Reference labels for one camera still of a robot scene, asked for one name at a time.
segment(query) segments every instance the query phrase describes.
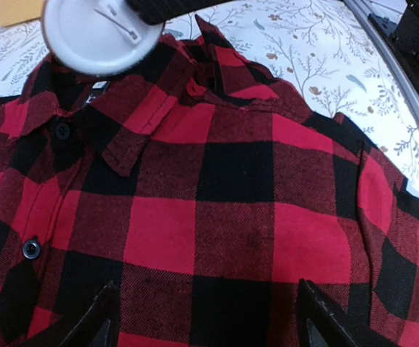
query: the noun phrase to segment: gray metal frame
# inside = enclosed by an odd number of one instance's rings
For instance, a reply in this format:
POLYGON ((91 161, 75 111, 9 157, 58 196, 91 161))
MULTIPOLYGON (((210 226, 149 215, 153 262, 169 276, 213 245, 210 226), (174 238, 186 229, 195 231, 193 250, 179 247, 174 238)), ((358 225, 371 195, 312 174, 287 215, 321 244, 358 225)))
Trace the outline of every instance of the gray metal frame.
POLYGON ((373 13, 372 8, 364 0, 342 0, 351 12, 355 15, 362 28, 367 32, 369 38, 373 41, 375 47, 388 64, 394 78, 396 79, 405 101, 411 110, 419 128, 419 95, 413 87, 411 81, 405 74, 399 62, 394 57, 389 47, 385 44, 383 38, 380 37, 376 29, 368 20, 368 15, 373 13))

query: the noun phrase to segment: floral patterned fabric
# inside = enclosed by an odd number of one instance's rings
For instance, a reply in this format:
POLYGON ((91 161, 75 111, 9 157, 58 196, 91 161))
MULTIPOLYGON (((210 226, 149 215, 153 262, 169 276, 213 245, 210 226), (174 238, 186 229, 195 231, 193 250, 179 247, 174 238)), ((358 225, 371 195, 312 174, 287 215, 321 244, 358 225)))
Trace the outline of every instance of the floral patterned fabric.
MULTIPOLYGON (((341 1, 234 1, 198 13, 247 59, 293 83, 313 110, 348 115, 419 196, 417 124, 388 67, 341 1)), ((165 33, 179 40, 198 37, 194 14, 170 21, 165 33)), ((0 95, 20 93, 47 53, 39 22, 0 28, 0 95)))

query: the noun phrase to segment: shirt placket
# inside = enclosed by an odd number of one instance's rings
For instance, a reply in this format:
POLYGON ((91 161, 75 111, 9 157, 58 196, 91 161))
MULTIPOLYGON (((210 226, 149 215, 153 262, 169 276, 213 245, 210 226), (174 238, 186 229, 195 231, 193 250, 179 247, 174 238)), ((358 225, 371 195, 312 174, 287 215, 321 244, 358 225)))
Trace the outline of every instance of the shirt placket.
POLYGON ((80 148, 81 145, 69 121, 54 119, 47 127, 50 129, 49 141, 23 181, 22 201, 14 219, 21 242, 16 243, 12 266, 0 293, 0 340, 6 342, 15 338, 21 340, 30 331, 34 308, 41 295, 40 284, 46 272, 53 230, 64 196, 76 178, 81 162, 80 155, 72 165, 57 167, 56 163, 63 163, 74 146, 80 148), (24 312, 18 312, 18 304, 11 304, 13 309, 4 312, 5 305, 19 300, 28 307, 24 312), (12 320, 21 321, 19 335, 12 331, 9 324, 12 320))

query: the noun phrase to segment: black device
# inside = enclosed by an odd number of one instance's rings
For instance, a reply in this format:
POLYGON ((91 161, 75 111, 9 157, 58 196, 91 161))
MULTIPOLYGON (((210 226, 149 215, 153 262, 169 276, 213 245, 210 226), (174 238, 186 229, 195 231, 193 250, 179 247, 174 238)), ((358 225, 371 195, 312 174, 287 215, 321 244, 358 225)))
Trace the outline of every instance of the black device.
POLYGON ((419 0, 407 0, 399 24, 375 14, 369 19, 419 93, 419 0))

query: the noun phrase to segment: shirt collar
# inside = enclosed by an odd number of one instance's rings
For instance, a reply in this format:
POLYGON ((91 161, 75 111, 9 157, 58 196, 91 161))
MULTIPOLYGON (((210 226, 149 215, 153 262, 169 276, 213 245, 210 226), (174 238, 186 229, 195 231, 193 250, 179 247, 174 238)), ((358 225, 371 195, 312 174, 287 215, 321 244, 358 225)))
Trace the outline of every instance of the shirt collar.
MULTIPOLYGON (((255 82, 243 78, 235 85, 227 83, 234 80, 234 69, 224 68, 221 61, 228 61, 231 67, 248 62, 216 27, 198 16, 196 20, 202 31, 199 40, 184 43, 172 35, 163 36, 144 61, 111 79, 104 95, 75 110, 70 110, 74 100, 87 97, 96 80, 47 56, 29 76, 22 96, 14 104, 15 124, 10 139, 29 134, 54 116, 71 117, 107 164, 118 174, 128 176, 151 135, 185 90, 195 97, 211 90, 213 96, 219 95, 229 103, 231 94, 255 82)), ((242 105, 249 103, 239 100, 242 105)))

